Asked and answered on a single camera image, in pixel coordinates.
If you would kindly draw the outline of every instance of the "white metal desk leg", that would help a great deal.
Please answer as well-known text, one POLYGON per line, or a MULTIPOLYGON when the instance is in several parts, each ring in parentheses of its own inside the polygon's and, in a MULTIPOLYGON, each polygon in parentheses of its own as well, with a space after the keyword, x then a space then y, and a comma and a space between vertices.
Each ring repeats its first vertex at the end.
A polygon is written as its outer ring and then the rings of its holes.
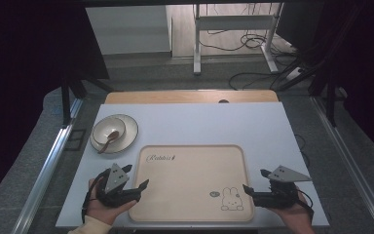
POLYGON ((267 64, 269 65, 270 72, 272 72, 272 73, 279 72, 278 67, 275 64, 275 61, 272 58, 270 48, 272 46, 272 40, 273 40, 273 36, 275 35, 275 32, 276 32, 276 27, 278 26, 278 21, 279 21, 280 15, 281 15, 281 6, 282 5, 283 5, 283 3, 279 3, 278 9, 273 14, 272 25, 271 25, 271 28, 270 28, 269 33, 267 35, 266 43, 263 43, 263 45, 261 46, 263 55, 266 59, 267 64))
POLYGON ((195 45, 194 45, 194 74, 200 75, 202 72, 201 63, 201 51, 200 47, 200 5, 196 5, 196 15, 194 17, 196 23, 196 35, 195 35, 195 45))

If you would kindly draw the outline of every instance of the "metal spoon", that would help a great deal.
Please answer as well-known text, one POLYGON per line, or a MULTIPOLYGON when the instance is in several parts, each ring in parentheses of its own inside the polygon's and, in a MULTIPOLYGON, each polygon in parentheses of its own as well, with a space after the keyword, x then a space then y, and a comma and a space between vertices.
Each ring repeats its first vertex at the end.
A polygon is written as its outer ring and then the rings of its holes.
POLYGON ((108 144, 112 140, 116 139, 119 135, 120 135, 120 133, 118 131, 114 131, 110 135, 108 135, 108 137, 107 137, 108 140, 105 142, 104 147, 102 147, 101 150, 98 151, 98 154, 103 153, 107 149, 108 144))

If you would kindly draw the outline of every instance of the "beige tray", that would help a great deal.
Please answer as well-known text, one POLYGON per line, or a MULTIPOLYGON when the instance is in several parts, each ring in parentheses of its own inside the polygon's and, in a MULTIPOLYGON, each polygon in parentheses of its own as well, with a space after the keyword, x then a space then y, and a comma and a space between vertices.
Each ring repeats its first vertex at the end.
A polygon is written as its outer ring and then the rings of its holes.
POLYGON ((135 221, 249 221, 252 199, 243 151, 237 145, 151 145, 141 149, 134 179, 150 179, 135 221))

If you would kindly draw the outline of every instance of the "wooden floor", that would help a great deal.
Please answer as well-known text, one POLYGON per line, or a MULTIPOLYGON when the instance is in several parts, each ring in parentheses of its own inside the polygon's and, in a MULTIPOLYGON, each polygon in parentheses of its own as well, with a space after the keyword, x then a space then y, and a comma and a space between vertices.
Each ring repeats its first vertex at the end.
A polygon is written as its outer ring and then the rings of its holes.
MULTIPOLYGON (((200 6, 200 16, 241 16, 241 15, 272 15, 278 8, 277 3, 262 4, 204 4, 200 6)), ((171 44, 172 56, 175 58, 192 57, 195 44, 194 5, 167 6, 168 20, 172 20, 171 44)), ((246 36, 254 34, 264 37, 266 30, 230 30, 201 31, 202 56, 229 56, 261 54, 260 48, 250 49, 243 46, 246 36)), ((260 40, 250 41, 250 47, 258 46, 260 40)), ((273 44, 281 51, 291 51, 290 45, 275 35, 273 44)))

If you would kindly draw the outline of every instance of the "white wall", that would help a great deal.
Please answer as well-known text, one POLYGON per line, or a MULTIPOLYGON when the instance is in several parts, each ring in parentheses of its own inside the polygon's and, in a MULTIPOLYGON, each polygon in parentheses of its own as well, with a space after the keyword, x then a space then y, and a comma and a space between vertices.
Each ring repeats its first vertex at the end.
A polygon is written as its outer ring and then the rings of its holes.
POLYGON ((103 55, 169 52, 166 6, 88 8, 103 55))

